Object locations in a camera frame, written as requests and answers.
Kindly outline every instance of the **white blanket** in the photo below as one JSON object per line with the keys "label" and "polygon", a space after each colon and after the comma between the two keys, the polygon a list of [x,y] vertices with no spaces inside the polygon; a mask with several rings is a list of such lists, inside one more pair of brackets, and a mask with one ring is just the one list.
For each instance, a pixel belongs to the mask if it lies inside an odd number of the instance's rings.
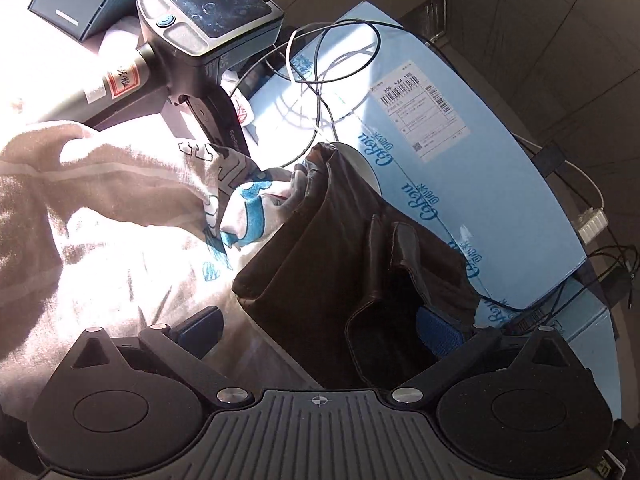
{"label": "white blanket", "polygon": [[[153,132],[59,122],[0,140],[0,403],[25,420],[86,327],[133,336],[207,305],[205,361],[245,388],[318,387],[230,291],[305,193],[302,171]],[[0,478],[20,473],[0,459]]]}

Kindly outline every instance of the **sticker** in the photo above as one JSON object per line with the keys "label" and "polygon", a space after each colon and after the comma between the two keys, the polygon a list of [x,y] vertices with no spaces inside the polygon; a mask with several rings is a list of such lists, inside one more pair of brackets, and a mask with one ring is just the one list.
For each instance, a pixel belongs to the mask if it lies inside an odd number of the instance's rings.
{"label": "sticker", "polygon": [[102,82],[102,76],[96,76],[92,81],[85,83],[83,90],[86,101],[89,104],[107,95],[107,89]]}
{"label": "sticker", "polygon": [[236,114],[238,115],[238,121],[240,124],[243,124],[246,121],[246,117],[248,115],[248,112],[246,110],[246,108],[244,107],[244,104],[240,102],[240,100],[238,99],[238,97],[236,97],[234,95],[234,97],[231,99],[231,101],[234,104],[234,108],[236,109]]}
{"label": "sticker", "polygon": [[598,473],[600,474],[601,477],[603,478],[608,478],[610,473],[611,473],[611,466],[609,465],[609,462],[607,462],[604,458],[602,458],[600,460],[600,462],[598,463],[598,465],[596,466],[596,470],[598,471]]}
{"label": "sticker", "polygon": [[387,74],[370,91],[425,162],[471,133],[413,61]]}
{"label": "sticker", "polygon": [[78,20],[74,20],[71,16],[65,14],[60,9],[56,9],[56,14],[60,16],[60,18],[67,20],[69,23],[73,23],[76,27],[78,26]]}
{"label": "sticker", "polygon": [[135,61],[130,64],[120,65],[115,70],[109,70],[107,80],[114,99],[138,88],[140,86],[140,73]]}

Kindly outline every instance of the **black cable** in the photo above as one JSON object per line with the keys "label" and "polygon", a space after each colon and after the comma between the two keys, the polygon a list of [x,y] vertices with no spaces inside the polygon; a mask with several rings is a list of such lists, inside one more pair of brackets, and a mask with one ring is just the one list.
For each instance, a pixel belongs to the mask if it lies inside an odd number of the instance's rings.
{"label": "black cable", "polygon": [[549,320],[552,319],[552,317],[554,316],[554,311],[556,310],[556,307],[558,306],[558,303],[560,303],[560,298],[562,297],[562,293],[564,292],[564,287],[566,286],[566,281],[564,280],[564,282],[561,283],[559,289],[558,289],[558,294],[556,295],[556,299],[554,300],[554,304],[551,306],[551,309],[549,310],[549,313],[546,314],[545,317],[542,318],[542,320],[540,320],[540,322],[534,323],[533,326],[531,328],[529,328],[528,330],[525,330],[525,334],[528,334],[530,332],[533,332],[533,330],[540,325],[544,325],[546,323],[549,322]]}
{"label": "black cable", "polygon": [[585,290],[587,290],[587,288],[589,288],[591,285],[593,285],[594,283],[598,282],[600,280],[600,278],[602,278],[603,276],[605,276],[608,272],[610,272],[611,270],[613,270],[616,265],[618,263],[614,262],[612,265],[610,265],[609,267],[607,267],[606,270],[604,270],[604,272],[601,272],[594,280],[591,280],[589,283],[587,283],[586,285],[583,285],[582,288],[576,292],[571,298],[569,298],[567,301],[564,302],[564,304],[562,304],[562,306],[558,309],[557,312],[554,313],[554,316],[557,316],[558,314],[560,314],[566,307],[568,307],[571,302],[573,300],[575,300],[575,298],[577,298],[578,296],[580,296]]}
{"label": "black cable", "polygon": [[[318,80],[317,78],[313,81],[309,81],[308,79],[305,80],[300,80],[300,79],[293,79],[293,82],[295,83],[300,83],[300,84],[305,84],[305,83],[310,83],[310,84],[324,84],[324,83],[335,83],[338,81],[342,81],[344,79],[348,79],[353,75],[356,75],[358,72],[362,72],[367,66],[369,66],[371,63],[373,63],[373,61],[376,59],[376,57],[378,56],[378,53],[380,52],[380,48],[382,47],[382,36],[380,36],[380,32],[379,30],[376,29],[376,27],[373,25],[372,22],[368,22],[367,20],[359,20],[357,18],[348,18],[346,20],[338,20],[337,22],[335,22],[333,25],[329,25],[327,27],[323,27],[323,28],[318,28],[313,30],[312,32],[318,32],[320,30],[323,30],[323,35],[326,35],[328,33],[329,30],[331,30],[332,28],[335,27],[341,27],[344,25],[357,25],[357,24],[361,24],[361,25],[367,25],[368,27],[370,27],[376,34],[376,48],[373,51],[373,54],[371,54],[371,57],[369,57],[369,59],[367,60],[367,62],[362,65],[361,67],[357,68],[356,70],[354,70],[351,73],[348,73],[346,75],[342,75],[340,77],[335,77],[333,79],[321,79]],[[298,38],[298,31],[299,30],[304,30],[305,28],[311,26],[311,25],[319,25],[319,23],[309,23],[307,25],[305,25],[304,27],[299,27],[297,28],[293,33],[296,34],[296,38]]]}
{"label": "black cable", "polygon": [[[336,23],[330,23],[329,25],[326,25],[324,27],[318,27],[315,28],[314,30],[310,30],[308,32],[305,32],[304,34],[299,34],[296,36],[297,38],[304,38],[305,36],[308,36],[309,34],[314,34],[316,32],[320,32],[321,30],[325,30],[328,28],[337,28],[337,27],[344,27],[345,25],[353,25],[353,23],[356,23],[356,21],[351,20],[348,23],[343,23],[343,22],[336,22]],[[307,25],[307,27],[311,26],[311,25],[317,25],[317,23],[309,23]],[[233,95],[236,90],[238,90],[238,87],[240,86],[240,83],[242,83],[242,81],[245,80],[245,78],[255,69],[255,67],[257,67],[258,65],[260,65],[260,63],[262,63],[265,59],[267,59],[271,54],[273,54],[274,52],[279,52],[281,48],[283,48],[284,46],[288,45],[288,41],[287,43],[283,43],[280,44],[274,48],[272,48],[270,51],[268,51],[266,54],[264,54],[264,56],[262,56],[260,59],[258,59],[254,64],[252,64],[244,74],[242,74],[242,77],[238,80],[238,82],[236,83],[236,86],[234,86],[233,91],[231,92],[231,95]],[[301,83],[311,83],[312,81],[300,81]]]}
{"label": "black cable", "polygon": [[[513,138],[516,140],[516,142],[517,142],[520,146],[522,146],[522,147],[523,147],[525,150],[527,150],[529,153],[531,153],[532,155],[535,155],[535,154],[536,154],[536,152],[534,152],[534,151],[533,151],[529,146],[527,146],[527,145],[526,145],[526,143],[521,142],[521,140],[520,140],[520,139],[518,139],[517,137],[513,137]],[[566,180],[566,179],[565,179],[561,174],[559,174],[557,171],[554,171],[554,174],[555,174],[555,175],[556,175],[556,176],[557,176],[557,177],[562,181],[562,183],[564,183],[564,185],[565,185],[565,186],[567,186],[567,187],[568,187],[568,189],[569,189],[572,193],[574,193],[574,194],[575,194],[575,195],[576,195],[580,200],[582,200],[582,201],[584,202],[584,204],[585,204],[587,207],[590,207],[590,208],[592,208],[592,207],[593,207],[593,205],[591,204],[591,202],[590,202],[589,200],[587,200],[587,199],[584,197],[584,195],[583,195],[582,193],[580,193],[577,189],[575,189],[575,187],[574,187],[574,186],[572,186],[569,182],[567,182],[567,180]],[[615,249],[617,249],[617,250],[618,250],[618,252],[620,252],[620,257],[622,257],[623,261],[626,261],[625,254],[624,254],[624,252],[623,252],[623,246],[622,246],[622,245],[620,245],[620,242],[618,241],[618,239],[616,238],[616,235],[613,233],[613,230],[611,229],[611,227],[610,227],[608,224],[607,224],[606,229],[607,229],[607,231],[609,232],[609,234],[611,235],[611,238],[613,239],[613,243],[614,243],[614,245],[613,245],[613,246],[609,246],[609,248],[615,248]],[[638,262],[638,266],[639,266],[639,268],[640,268],[640,256],[638,256],[638,250],[636,249],[636,247],[635,247],[635,246],[631,246],[631,247],[633,247],[633,248],[634,248],[634,251],[636,252],[636,261]],[[635,277],[635,273],[636,273],[636,272],[637,272],[637,271],[635,270],[635,271],[633,271],[633,272],[631,272],[631,273],[630,273],[630,274],[631,274],[631,278],[632,278],[632,279]]]}
{"label": "black cable", "polygon": [[[316,45],[316,49],[314,51],[314,79],[318,80],[318,57],[320,55],[320,45],[322,45],[322,40],[329,33],[329,30],[324,30],[322,34],[320,34],[320,38],[318,39],[318,44]],[[378,34],[378,46],[382,46],[382,38],[380,38],[380,34]],[[322,116],[322,111],[320,109],[320,99],[322,94],[322,85],[316,83],[316,128],[320,128],[320,118]],[[335,141],[338,141],[338,135],[334,134]]]}
{"label": "black cable", "polygon": [[[382,27],[389,27],[389,28],[394,28],[396,30],[402,30],[403,32],[407,32],[408,34],[411,34],[412,36],[415,36],[418,40],[420,40],[423,43],[427,43],[430,47],[431,50],[435,51],[435,53],[438,55],[438,57],[443,60],[447,66],[453,70],[453,72],[460,78],[462,79],[463,82],[465,82],[467,85],[468,83],[466,82],[466,80],[460,75],[460,72],[458,72],[458,69],[453,65],[453,63],[450,61],[450,59],[447,57],[447,55],[438,47],[436,46],[435,43],[433,43],[433,41],[431,41],[429,38],[427,38],[426,36],[423,36],[421,34],[418,34],[417,32],[414,32],[412,30],[409,30],[408,28],[403,27],[402,25],[394,25],[393,23],[385,23],[385,22],[378,22],[377,20],[362,20],[363,22],[366,22],[367,24],[372,24],[372,25],[380,25]],[[300,36],[296,36],[297,38],[300,38],[304,36],[303,34],[301,34]],[[283,79],[287,79],[290,80],[289,77],[287,75],[281,74],[280,72],[278,72],[277,70],[274,70],[273,68],[271,68],[271,70],[273,71],[273,73]]]}
{"label": "black cable", "polygon": [[504,310],[508,310],[509,312],[517,312],[519,314],[522,314],[523,312],[528,312],[529,310],[533,310],[538,307],[538,302],[536,302],[532,305],[529,305],[527,308],[519,309],[519,308],[509,306],[506,303],[501,303],[500,301],[494,300],[493,298],[489,298],[488,296],[483,296],[482,294],[480,294],[479,296],[482,300],[485,300],[489,303],[493,303],[494,305],[499,306]]}
{"label": "black cable", "polygon": [[[320,45],[322,43],[322,39],[324,38],[324,36],[320,39],[318,45]],[[280,54],[280,57],[282,59],[285,60],[286,62],[286,56],[284,56],[283,53],[281,53],[280,51],[278,51],[278,54]],[[273,75],[278,76],[281,79],[284,79],[286,81],[290,81],[289,76],[288,75],[284,75],[281,74],[280,72],[278,72],[272,65],[271,63],[269,63],[268,59],[264,60],[265,65],[267,66],[267,68],[271,71],[271,73],[273,73]],[[314,67],[317,66],[317,58],[316,56],[314,56]],[[321,119],[321,104],[324,105],[324,107],[326,108],[326,110],[329,112],[329,116],[331,119],[331,124],[332,124],[332,131],[334,134],[334,140],[336,142],[339,142],[340,139],[338,138],[338,132],[335,128],[335,120],[334,120],[334,115],[331,111],[331,108],[329,107],[329,105],[326,103],[326,101],[322,98],[321,96],[321,84],[316,84],[316,88],[314,88],[311,83],[304,77],[304,75],[302,75],[300,73],[300,70],[298,70],[295,66],[291,65],[292,69],[295,70],[295,72],[300,76],[300,79],[302,79],[306,85],[309,87],[309,89],[316,94],[316,127],[319,128],[320,127],[320,119]],[[316,80],[318,79],[318,72],[316,70],[314,70],[314,77],[316,78]]]}
{"label": "black cable", "polygon": [[638,248],[636,248],[635,245],[627,245],[627,246],[619,246],[619,245],[605,245],[602,247],[597,248],[594,251],[591,251],[591,253],[588,254],[588,256],[613,256],[612,254],[609,253],[603,253],[602,251],[607,250],[607,249],[619,249],[621,250],[621,252],[623,253],[623,262],[628,262],[629,260],[626,258],[626,252],[627,251],[633,251],[634,253],[634,262],[633,265],[631,266],[631,272],[633,274],[635,274],[636,272],[638,272],[638,270],[640,269],[640,253],[638,252]]}
{"label": "black cable", "polygon": [[[285,57],[283,53],[281,53],[280,51],[278,51],[278,54],[280,54],[282,57]],[[273,68],[271,67],[271,65],[269,64],[269,62],[267,61],[267,66],[270,67],[272,70]],[[300,71],[293,65],[291,65],[291,67],[293,68],[293,70],[296,71],[296,73],[302,78],[304,79],[305,77],[300,73]],[[311,88],[311,91],[314,92],[318,98],[318,102],[322,101],[322,104],[324,104],[324,106],[326,107],[326,110],[329,112],[329,117],[331,118],[331,128],[334,131],[334,137],[335,140],[338,140],[338,133],[335,130],[335,121],[334,121],[334,115],[331,112],[331,108],[329,108],[329,106],[327,105],[327,103],[325,102],[324,99],[322,99],[321,95],[316,91],[316,89],[311,85],[311,83],[307,84],[309,86],[309,88]],[[319,118],[316,118],[316,125],[319,128]],[[294,162],[296,162],[301,156],[303,156],[306,153],[306,150],[308,150],[309,148],[311,148],[311,146],[313,145],[314,141],[316,140],[316,137],[318,136],[318,131],[314,130],[313,135],[311,135],[311,139],[309,140],[308,145],[306,145],[305,149],[302,150],[299,154],[297,154],[295,156],[295,158],[292,158],[289,162],[286,162],[285,164],[281,164],[280,167],[281,168],[286,168],[289,164],[293,164]]]}
{"label": "black cable", "polygon": [[611,253],[591,253],[590,256],[592,257],[596,257],[596,256],[606,256],[607,258],[611,258],[612,260],[615,260],[617,263],[620,264],[621,267],[625,266],[625,261],[620,259],[620,256],[615,256],[614,254]]}

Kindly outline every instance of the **white cable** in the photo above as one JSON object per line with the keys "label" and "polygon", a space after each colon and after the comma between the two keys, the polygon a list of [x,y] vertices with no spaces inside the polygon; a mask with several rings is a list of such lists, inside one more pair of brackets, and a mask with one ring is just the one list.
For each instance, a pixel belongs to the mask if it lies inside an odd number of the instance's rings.
{"label": "white cable", "polygon": [[293,86],[296,85],[296,78],[293,76],[293,70],[291,69],[291,45],[293,45],[293,40],[296,39],[296,34],[299,29],[293,31],[293,34],[289,38],[289,43],[287,43],[287,51],[284,55],[284,66],[287,67],[287,74],[289,74],[289,79]]}
{"label": "white cable", "polygon": [[[538,150],[542,149],[542,146],[537,145],[535,142],[531,142],[529,139],[525,139],[524,137],[516,135],[513,132],[511,133],[511,135],[514,136],[516,139],[521,140],[522,142],[528,144],[529,146],[533,146],[534,148],[537,148]],[[571,166],[572,168],[574,168],[575,171],[577,171],[584,178],[586,178],[591,183],[591,185],[596,189],[596,191],[598,192],[598,195],[600,196],[600,204],[601,204],[600,205],[600,209],[604,209],[604,197],[602,195],[602,192],[600,191],[600,188],[597,186],[597,184],[591,179],[591,177],[589,175],[587,175],[583,170],[578,168],[578,166],[576,166],[574,163],[569,162],[568,160],[566,160],[565,162],[566,162],[566,164],[568,166]]]}

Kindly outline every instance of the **black mount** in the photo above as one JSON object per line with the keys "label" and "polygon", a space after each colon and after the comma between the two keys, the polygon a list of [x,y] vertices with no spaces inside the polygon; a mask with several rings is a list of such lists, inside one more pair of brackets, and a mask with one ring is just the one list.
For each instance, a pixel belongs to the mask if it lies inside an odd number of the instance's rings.
{"label": "black mount", "polygon": [[[224,428],[229,416],[256,422],[245,423],[247,438],[242,437],[245,430],[238,430],[235,441],[216,445],[219,455],[207,447],[211,455],[203,460],[234,456],[236,448],[225,446],[242,447],[243,442],[253,446],[249,433],[257,431],[261,417],[264,432],[273,432],[270,438],[278,436],[288,449],[288,436],[278,429],[281,423],[272,426],[269,422],[280,420],[279,415],[273,418],[274,406],[288,410],[291,418],[304,413],[307,406],[329,403],[324,412],[318,412],[319,417],[325,413],[324,422],[318,418],[314,423],[320,424],[320,435],[327,431],[323,424],[331,428],[331,410],[333,416],[344,417],[345,407],[350,410],[359,402],[372,410],[369,422],[367,412],[358,410],[363,428],[380,423],[380,431],[386,431],[385,424],[395,424],[393,413],[399,417],[409,416],[407,412],[412,417],[419,414],[420,431],[433,428],[448,452],[500,476],[567,476],[596,467],[609,444],[609,408],[591,372],[551,327],[538,328],[531,338],[502,336],[495,328],[479,330],[446,358],[385,397],[327,390],[308,392],[305,399],[315,397],[306,400],[300,400],[304,392],[265,392],[255,401],[251,393],[199,360],[220,337],[220,326],[222,314],[212,306],[174,329],[154,324],[137,338],[111,339],[101,328],[85,330],[33,408],[28,422],[33,445],[24,441],[23,423],[17,421],[14,435],[21,437],[22,445],[7,447],[6,439],[0,439],[0,454],[34,473],[44,470],[38,468],[39,457],[45,466],[71,478],[132,476],[174,463],[178,467],[186,457],[177,457],[185,449],[197,448],[201,439],[206,441],[216,425]],[[294,410],[297,405],[302,410]],[[8,416],[3,415],[4,428],[8,427],[6,420]],[[297,424],[306,424],[312,431],[311,419]],[[288,422],[286,427],[295,425]],[[298,437],[295,439],[298,449]],[[255,452],[269,454],[273,449],[260,447]],[[304,449],[303,455],[311,452]]]}

